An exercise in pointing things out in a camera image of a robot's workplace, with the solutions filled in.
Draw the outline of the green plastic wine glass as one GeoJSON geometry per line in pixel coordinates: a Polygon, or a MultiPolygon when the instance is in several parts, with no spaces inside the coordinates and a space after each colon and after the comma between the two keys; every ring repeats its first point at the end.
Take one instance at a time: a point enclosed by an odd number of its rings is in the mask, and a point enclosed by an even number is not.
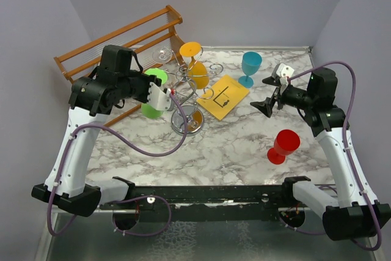
{"type": "Polygon", "coordinates": [[[149,68],[145,71],[146,75],[154,75],[161,80],[161,85],[157,86],[155,83],[150,83],[148,90],[148,101],[141,105],[142,114],[149,119],[157,119],[162,116],[164,111],[169,110],[171,106],[171,99],[164,91],[163,86],[168,80],[166,72],[159,68],[149,68]]]}

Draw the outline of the blue plastic wine glass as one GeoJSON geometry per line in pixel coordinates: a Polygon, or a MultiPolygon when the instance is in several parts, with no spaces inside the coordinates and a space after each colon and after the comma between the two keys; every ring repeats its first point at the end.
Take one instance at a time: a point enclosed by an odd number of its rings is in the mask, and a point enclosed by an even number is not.
{"type": "Polygon", "coordinates": [[[241,63],[244,76],[241,76],[238,79],[238,82],[248,89],[251,88],[254,85],[254,81],[251,76],[258,72],[261,63],[262,57],[258,53],[253,51],[244,53],[241,63]]]}

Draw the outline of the clear wine glass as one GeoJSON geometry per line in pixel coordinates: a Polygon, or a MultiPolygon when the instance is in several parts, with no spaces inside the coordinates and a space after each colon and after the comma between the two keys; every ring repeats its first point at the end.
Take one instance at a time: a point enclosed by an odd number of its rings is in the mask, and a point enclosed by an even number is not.
{"type": "Polygon", "coordinates": [[[152,59],[156,64],[161,65],[154,68],[152,75],[161,80],[161,85],[166,88],[177,89],[180,85],[179,61],[174,51],[168,47],[160,47],[152,54],[152,59]]]}

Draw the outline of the red plastic wine glass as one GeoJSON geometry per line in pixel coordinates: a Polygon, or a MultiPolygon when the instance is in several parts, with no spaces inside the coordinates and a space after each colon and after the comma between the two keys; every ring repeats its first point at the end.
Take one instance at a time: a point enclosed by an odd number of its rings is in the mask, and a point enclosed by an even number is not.
{"type": "Polygon", "coordinates": [[[267,152],[268,160],[275,165],[282,164],[288,155],[295,152],[301,144],[300,137],[292,130],[280,131],[275,140],[274,145],[267,152]]]}

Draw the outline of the orange plastic wine glass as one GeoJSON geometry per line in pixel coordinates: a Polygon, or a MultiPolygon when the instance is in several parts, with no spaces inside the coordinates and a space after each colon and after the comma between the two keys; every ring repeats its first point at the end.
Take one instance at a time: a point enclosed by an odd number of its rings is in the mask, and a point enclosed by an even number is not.
{"type": "Polygon", "coordinates": [[[180,47],[180,54],[182,57],[191,59],[188,65],[188,75],[195,82],[198,90],[206,88],[209,84],[209,77],[204,64],[199,61],[203,54],[203,48],[200,43],[187,42],[180,47]]]}

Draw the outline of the chrome wine glass rack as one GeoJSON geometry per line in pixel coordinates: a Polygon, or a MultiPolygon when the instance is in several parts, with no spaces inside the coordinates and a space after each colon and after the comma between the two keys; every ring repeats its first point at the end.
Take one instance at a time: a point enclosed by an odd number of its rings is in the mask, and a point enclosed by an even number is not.
{"type": "MultiPolygon", "coordinates": [[[[198,90],[196,88],[195,82],[188,75],[188,65],[191,59],[188,57],[184,58],[185,61],[179,62],[178,73],[180,74],[180,85],[177,89],[184,90],[186,86],[188,89],[185,92],[175,94],[181,109],[174,109],[170,122],[172,129],[177,134],[183,135],[186,133],[188,136],[193,136],[202,130],[205,123],[204,115],[198,107],[197,99],[211,98],[213,96],[213,90],[211,91],[212,94],[206,97],[206,92],[211,89],[209,84],[204,89],[198,90]]],[[[206,68],[209,83],[210,78],[222,73],[223,69],[223,66],[218,63],[212,63],[209,69],[206,68]]]]}

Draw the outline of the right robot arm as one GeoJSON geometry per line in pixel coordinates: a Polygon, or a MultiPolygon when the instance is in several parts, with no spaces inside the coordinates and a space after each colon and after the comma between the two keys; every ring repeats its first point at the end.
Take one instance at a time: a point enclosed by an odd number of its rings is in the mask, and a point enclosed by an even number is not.
{"type": "Polygon", "coordinates": [[[280,198],[286,206],[302,203],[313,210],[331,240],[380,238],[381,228],[390,219],[390,206],[378,201],[364,176],[351,140],[350,113],[334,105],[338,83],[335,72],[320,67],[308,70],[308,74],[309,83],[303,90],[291,84],[296,78],[293,68],[277,64],[271,76],[263,80],[275,86],[273,95],[251,106],[266,117],[271,117],[273,106],[298,110],[326,155],[337,196],[331,197],[307,177],[288,177],[280,198]]]}

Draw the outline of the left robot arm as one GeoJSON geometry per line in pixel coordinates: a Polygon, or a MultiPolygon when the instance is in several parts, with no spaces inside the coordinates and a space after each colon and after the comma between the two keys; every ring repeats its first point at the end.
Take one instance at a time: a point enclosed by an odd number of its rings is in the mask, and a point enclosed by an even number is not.
{"type": "Polygon", "coordinates": [[[108,116],[120,102],[133,98],[147,103],[151,85],[161,85],[155,76],[131,69],[137,54],[130,48],[106,45],[99,66],[77,79],[68,101],[67,129],[56,162],[44,183],[33,186],[31,195],[63,211],[88,217],[105,202],[103,187],[87,184],[87,166],[108,116]]]}

